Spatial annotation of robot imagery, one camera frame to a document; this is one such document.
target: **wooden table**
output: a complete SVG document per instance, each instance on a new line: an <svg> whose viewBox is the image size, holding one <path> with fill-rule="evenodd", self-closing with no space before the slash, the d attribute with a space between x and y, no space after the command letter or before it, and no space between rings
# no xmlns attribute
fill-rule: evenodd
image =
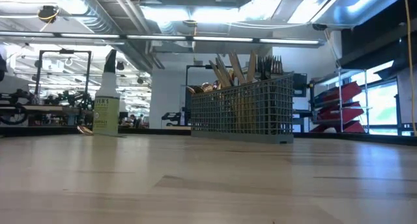
<svg viewBox="0 0 417 224"><path fill-rule="evenodd" d="M1 223L415 223L417 148L333 139L0 139Z"/></svg>

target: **gray wire basket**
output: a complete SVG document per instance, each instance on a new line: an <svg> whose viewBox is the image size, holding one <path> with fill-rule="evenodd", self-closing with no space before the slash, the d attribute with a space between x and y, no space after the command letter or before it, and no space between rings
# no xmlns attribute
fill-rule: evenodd
<svg viewBox="0 0 417 224"><path fill-rule="evenodd" d="M191 97L192 136L293 142L293 74Z"/></svg>

